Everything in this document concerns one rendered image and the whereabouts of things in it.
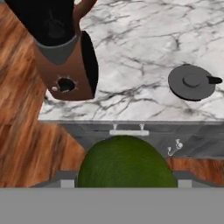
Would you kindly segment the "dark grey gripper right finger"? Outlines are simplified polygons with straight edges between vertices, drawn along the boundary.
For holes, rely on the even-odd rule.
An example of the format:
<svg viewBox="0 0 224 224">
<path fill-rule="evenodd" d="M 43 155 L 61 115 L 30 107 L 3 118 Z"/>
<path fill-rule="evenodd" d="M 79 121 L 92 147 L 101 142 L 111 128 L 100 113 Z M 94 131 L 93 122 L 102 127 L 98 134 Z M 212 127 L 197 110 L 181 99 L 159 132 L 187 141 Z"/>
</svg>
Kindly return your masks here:
<svg viewBox="0 0 224 224">
<path fill-rule="evenodd" d="M 178 182 L 178 188 L 217 187 L 216 184 L 196 177 L 189 171 L 175 171 L 173 173 Z"/>
</svg>

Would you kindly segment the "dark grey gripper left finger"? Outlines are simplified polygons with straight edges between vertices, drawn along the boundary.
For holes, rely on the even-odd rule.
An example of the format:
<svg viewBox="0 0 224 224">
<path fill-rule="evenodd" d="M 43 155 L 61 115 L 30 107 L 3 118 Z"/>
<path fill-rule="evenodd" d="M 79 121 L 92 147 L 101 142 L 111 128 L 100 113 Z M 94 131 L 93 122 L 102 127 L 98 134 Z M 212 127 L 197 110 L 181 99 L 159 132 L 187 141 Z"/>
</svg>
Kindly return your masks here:
<svg viewBox="0 0 224 224">
<path fill-rule="evenodd" d="M 55 176 L 47 181 L 34 185 L 34 188 L 75 188 L 77 186 L 77 171 L 57 171 Z"/>
</svg>

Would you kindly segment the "dark grey blender lid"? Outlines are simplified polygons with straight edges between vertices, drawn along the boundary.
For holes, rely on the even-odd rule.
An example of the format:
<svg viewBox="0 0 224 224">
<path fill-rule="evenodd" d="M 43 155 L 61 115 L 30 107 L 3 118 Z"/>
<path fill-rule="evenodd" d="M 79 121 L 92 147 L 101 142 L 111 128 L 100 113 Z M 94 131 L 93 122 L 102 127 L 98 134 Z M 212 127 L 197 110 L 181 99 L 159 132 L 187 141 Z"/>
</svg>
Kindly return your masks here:
<svg viewBox="0 0 224 224">
<path fill-rule="evenodd" d="M 170 90 L 180 99 L 191 102 L 211 96 L 215 86 L 221 83 L 221 77 L 214 77 L 204 68 L 191 64 L 177 66 L 168 75 Z"/>
</svg>

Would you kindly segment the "grey drawer front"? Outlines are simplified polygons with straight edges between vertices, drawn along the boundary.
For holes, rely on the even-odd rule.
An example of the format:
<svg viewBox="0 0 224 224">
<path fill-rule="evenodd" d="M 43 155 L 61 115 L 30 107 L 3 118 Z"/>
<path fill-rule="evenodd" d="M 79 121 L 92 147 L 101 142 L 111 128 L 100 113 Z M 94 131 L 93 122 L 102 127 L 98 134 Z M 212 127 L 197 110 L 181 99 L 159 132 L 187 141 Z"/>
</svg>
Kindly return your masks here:
<svg viewBox="0 0 224 224">
<path fill-rule="evenodd" d="M 72 137 L 216 137 L 224 136 L 224 122 L 64 122 L 61 126 Z"/>
</svg>

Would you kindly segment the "brown blender with black jar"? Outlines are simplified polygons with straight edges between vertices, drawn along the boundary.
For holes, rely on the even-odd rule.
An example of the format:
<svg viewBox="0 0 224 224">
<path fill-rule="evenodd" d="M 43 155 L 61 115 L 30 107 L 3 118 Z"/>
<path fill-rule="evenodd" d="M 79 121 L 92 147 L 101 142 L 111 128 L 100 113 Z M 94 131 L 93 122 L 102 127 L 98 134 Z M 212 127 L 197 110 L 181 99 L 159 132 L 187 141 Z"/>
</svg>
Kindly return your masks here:
<svg viewBox="0 0 224 224">
<path fill-rule="evenodd" d="M 97 0 L 4 0 L 33 36 L 38 72 L 53 98 L 95 97 L 99 66 L 92 40 L 80 21 Z"/>
</svg>

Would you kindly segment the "green lime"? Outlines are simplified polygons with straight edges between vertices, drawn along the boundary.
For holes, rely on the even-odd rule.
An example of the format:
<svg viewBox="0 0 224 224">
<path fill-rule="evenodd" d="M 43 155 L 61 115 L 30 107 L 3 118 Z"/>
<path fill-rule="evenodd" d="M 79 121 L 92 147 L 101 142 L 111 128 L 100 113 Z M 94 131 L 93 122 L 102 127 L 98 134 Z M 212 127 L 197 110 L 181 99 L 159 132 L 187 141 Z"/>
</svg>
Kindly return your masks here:
<svg viewBox="0 0 224 224">
<path fill-rule="evenodd" d="M 96 143 L 85 156 L 78 187 L 177 187 L 165 159 L 134 136 L 113 136 Z"/>
</svg>

